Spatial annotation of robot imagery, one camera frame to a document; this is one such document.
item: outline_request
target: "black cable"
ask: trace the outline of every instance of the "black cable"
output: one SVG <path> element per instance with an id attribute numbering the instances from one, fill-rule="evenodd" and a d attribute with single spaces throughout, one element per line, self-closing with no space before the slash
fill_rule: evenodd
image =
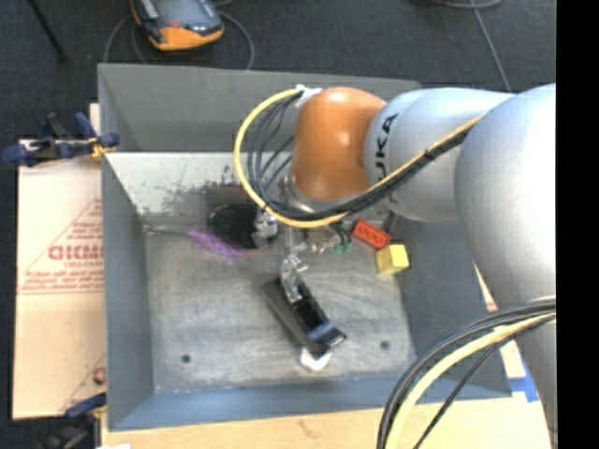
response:
<path id="1" fill-rule="evenodd" d="M 260 196 L 260 198 L 271 208 L 276 210 L 283 216 L 293 218 L 298 221 L 315 221 L 329 216 L 336 216 L 340 213 L 346 213 L 347 215 L 356 214 L 362 210 L 366 210 L 370 206 L 378 203 L 383 198 L 387 197 L 395 188 L 417 171 L 426 166 L 428 163 L 433 161 L 441 154 L 448 152 L 455 146 L 461 144 L 466 136 L 468 135 L 470 128 L 465 128 L 460 133 L 454 135 L 452 138 L 446 140 L 442 145 L 436 146 L 433 150 L 424 152 L 419 158 L 411 163 L 408 167 L 404 168 L 403 171 L 398 173 L 389 179 L 385 184 L 372 188 L 371 190 L 355 196 L 344 203 L 328 208 L 326 210 L 309 212 L 305 210 L 299 210 L 298 208 L 292 207 L 283 201 L 274 201 L 266 195 L 265 186 L 262 183 L 260 176 L 260 168 L 256 167 L 254 163 L 254 153 L 256 152 L 256 146 L 260 152 L 263 152 L 266 148 L 266 142 L 264 141 L 264 135 L 268 131 L 268 127 L 273 118 L 273 114 L 278 115 L 281 111 L 281 119 L 283 118 L 283 112 L 285 112 L 289 103 L 296 98 L 299 98 L 301 94 L 293 94 L 288 98 L 284 98 L 282 102 L 278 102 L 275 110 L 271 111 L 269 115 L 258 125 L 256 136 L 248 144 L 248 181 L 254 191 Z M 261 153 L 258 154 L 258 160 L 261 161 Z"/>
<path id="2" fill-rule="evenodd" d="M 454 387 L 453 391 L 451 391 L 451 393 L 449 394 L 449 396 L 447 397 L 447 399 L 443 403 L 443 406 L 441 406 L 441 408 L 439 409 L 439 411 L 437 412 L 437 414 L 429 422 L 429 425 L 424 430 L 424 432 L 422 433 L 422 436 L 420 436 L 420 439 L 412 447 L 412 449 L 419 449 L 420 448 L 420 446 L 422 445 L 422 443 L 431 434 L 432 430 L 436 427 L 436 425 L 439 423 L 439 421 L 441 420 L 441 418 L 449 410 L 449 408 L 451 407 L 451 404 L 453 404 L 453 402 L 456 400 L 456 398 L 458 397 L 458 395 L 460 394 L 460 392 L 464 388 L 464 386 L 468 384 L 468 382 L 474 377 L 474 375 L 482 367 L 483 363 L 491 355 L 493 355 L 494 353 L 496 353 L 502 347 L 506 346 L 507 343 L 513 341 L 517 336 L 522 336 L 523 334 L 525 334 L 527 332 L 531 332 L 534 329 L 537 329 L 538 327 L 545 325 L 546 323 L 547 323 L 547 321 L 541 321 L 541 322 L 537 323 L 536 325 L 533 325 L 531 327 L 527 327 L 527 328 L 523 329 L 521 332 L 519 332 L 516 335 L 510 336 L 510 337 L 506 338 L 505 340 L 496 342 L 487 351 L 485 351 L 485 353 L 482 354 L 476 360 L 476 362 L 470 367 L 470 369 L 468 370 L 468 372 L 466 372 L 466 374 L 464 374 L 464 376 L 460 379 L 460 381 L 458 382 L 458 384 L 456 384 L 456 387 Z"/>
<path id="3" fill-rule="evenodd" d="M 468 1 L 472 4 L 472 11 L 475 14 L 476 22 L 478 23 L 478 27 L 480 28 L 480 31 L 482 32 L 483 37 L 485 38 L 485 42 L 487 43 L 487 46 L 489 47 L 490 54 L 493 57 L 493 62 L 495 63 L 495 66 L 497 67 L 497 71 L 499 72 L 499 76 L 502 79 L 504 88 L 507 92 L 512 93 L 512 87 L 510 86 L 509 82 L 507 81 L 507 76 L 505 75 L 504 67 L 502 66 L 499 56 L 497 55 L 495 46 L 493 45 L 493 42 L 490 39 L 489 32 L 487 31 L 487 27 L 485 26 L 485 23 L 483 22 L 483 18 L 480 16 L 480 12 L 478 11 L 478 8 L 475 6 L 475 1 L 474 0 L 468 0 Z"/>
<path id="4" fill-rule="evenodd" d="M 351 215 L 358 213 L 362 210 L 366 210 L 370 206 L 374 205 L 375 203 L 378 203 L 380 200 L 387 197 L 392 191 L 395 190 L 395 188 L 400 183 L 412 177 L 417 171 L 419 171 L 421 168 L 433 161 L 436 157 L 461 144 L 463 140 L 466 138 L 467 134 L 468 130 L 454 136 L 453 138 L 448 140 L 442 148 L 437 148 L 435 150 L 435 153 L 424 153 L 422 156 L 416 159 L 409 167 L 405 168 L 402 172 L 395 175 L 384 185 L 379 186 L 377 188 L 373 188 L 372 190 L 367 191 L 362 195 L 355 196 L 354 198 L 345 201 L 344 203 L 335 207 L 317 212 L 298 211 L 298 209 L 291 208 L 288 205 L 278 205 L 276 206 L 276 209 L 282 215 L 294 218 L 299 221 L 314 221 L 323 218 L 328 218 L 329 216 L 335 216 L 339 213 L 347 213 L 348 215 Z M 255 187 L 254 189 L 262 199 L 264 199 L 270 204 L 266 195 L 261 194 L 259 189 L 256 189 Z"/>
<path id="5" fill-rule="evenodd" d="M 254 137 L 249 138 L 246 150 L 248 181 L 250 182 L 252 188 L 255 188 L 257 192 L 259 192 L 260 190 L 258 188 L 259 167 L 256 168 L 256 164 L 254 162 L 256 150 L 259 149 L 260 152 L 264 151 L 264 149 L 266 148 L 265 145 L 269 142 L 269 138 L 267 138 L 266 142 L 264 141 L 264 135 L 268 132 L 272 120 L 276 118 L 276 116 L 279 115 L 279 113 L 285 111 L 285 109 L 291 104 L 291 102 L 299 97 L 299 94 L 291 95 L 288 98 L 282 100 L 281 102 L 278 102 L 275 105 L 274 109 L 272 109 L 268 113 L 268 115 L 257 125 L 256 134 L 254 135 Z"/>
<path id="6" fill-rule="evenodd" d="M 265 194 L 269 191 L 269 188 L 272 185 L 272 182 L 277 179 L 277 177 L 281 174 L 281 171 L 283 171 L 285 169 L 285 167 L 287 165 L 289 165 L 290 162 L 291 162 L 291 155 L 287 156 L 286 159 L 279 165 L 279 167 L 277 167 L 277 169 L 274 170 L 274 172 L 270 176 L 269 180 L 266 183 L 264 183 L 264 193 Z"/>
<path id="7" fill-rule="evenodd" d="M 491 331 L 497 326 L 517 323 L 535 316 L 551 315 L 555 312 L 555 309 L 555 297 L 532 303 L 524 303 L 483 316 L 439 340 L 426 354 L 413 363 L 393 388 L 379 426 L 377 448 L 384 449 L 393 418 L 397 413 L 400 402 L 408 393 L 412 383 L 416 380 L 422 370 L 430 365 L 432 361 L 440 357 L 440 353 L 456 346 L 468 338 L 473 338 L 480 333 Z"/>
<path id="8" fill-rule="evenodd" d="M 264 164 L 264 166 L 262 167 L 262 174 L 265 174 L 267 172 L 267 170 L 269 169 L 270 165 L 272 165 L 272 162 L 277 158 L 277 156 L 279 156 L 279 154 L 281 154 L 281 152 L 293 141 L 294 137 L 291 136 L 288 139 L 286 139 L 283 144 L 277 148 L 274 153 L 270 156 L 270 158 L 267 160 L 267 162 Z"/>
<path id="9" fill-rule="evenodd" d="M 256 171 L 257 171 L 258 189 L 260 190 L 260 193 L 263 195 L 266 194 L 266 188 L 265 188 L 264 182 L 263 182 L 265 168 L 262 167 L 262 154 L 266 150 L 266 146 L 268 145 L 268 143 L 277 135 L 277 133 L 279 133 L 279 131 L 281 131 L 281 127 L 283 126 L 283 118 L 285 116 L 285 111 L 287 110 L 289 105 L 291 105 L 291 103 L 293 103 L 298 98 L 299 98 L 298 95 L 294 95 L 294 96 L 290 97 L 287 101 L 284 102 L 284 105 L 281 108 L 281 111 L 278 115 L 279 120 L 278 120 L 276 126 L 269 133 L 266 140 L 261 141 L 260 153 L 258 154 L 258 156 L 256 158 Z"/>

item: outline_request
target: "yellow block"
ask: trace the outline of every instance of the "yellow block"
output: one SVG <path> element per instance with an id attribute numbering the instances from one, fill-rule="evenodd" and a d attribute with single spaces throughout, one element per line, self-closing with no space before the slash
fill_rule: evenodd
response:
<path id="1" fill-rule="evenodd" d="M 391 243 L 382 250 L 376 252 L 376 265 L 378 272 L 382 274 L 393 274 L 410 267 L 408 254 L 405 246 L 399 243 Z"/>

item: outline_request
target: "black object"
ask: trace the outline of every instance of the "black object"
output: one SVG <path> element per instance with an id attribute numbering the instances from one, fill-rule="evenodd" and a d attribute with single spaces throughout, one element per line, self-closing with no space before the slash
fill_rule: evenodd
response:
<path id="1" fill-rule="evenodd" d="M 96 449 L 102 444 L 102 434 L 100 420 L 93 411 L 106 403 L 106 393 L 100 393 L 70 407 L 65 412 L 65 419 L 73 420 L 73 424 L 37 444 L 36 449 Z"/>
<path id="2" fill-rule="evenodd" d="M 216 236 L 240 248 L 256 249 L 252 235 L 256 232 L 256 205 L 240 203 L 216 208 L 208 221 Z"/>
<path id="3" fill-rule="evenodd" d="M 289 299 L 280 279 L 266 283 L 262 291 L 277 316 L 314 358 L 347 338 L 328 319 L 304 282 L 298 283 L 300 298 L 296 301 Z"/>
<path id="4" fill-rule="evenodd" d="M 50 40 L 50 43 L 56 50 L 56 53 L 58 54 L 58 61 L 61 63 L 66 62 L 66 60 L 67 60 L 66 53 L 63 50 L 63 47 L 61 46 L 61 44 L 58 42 L 58 39 L 56 38 L 56 35 L 54 34 L 50 25 L 48 24 L 46 17 L 44 16 L 42 11 L 37 6 L 36 0 L 27 0 L 27 2 L 29 3 L 29 6 L 36 14 L 36 17 L 39 20 L 39 23 L 41 24 L 42 28 L 44 29 L 44 32 L 46 32 L 46 35 L 48 36 L 48 39 Z"/>

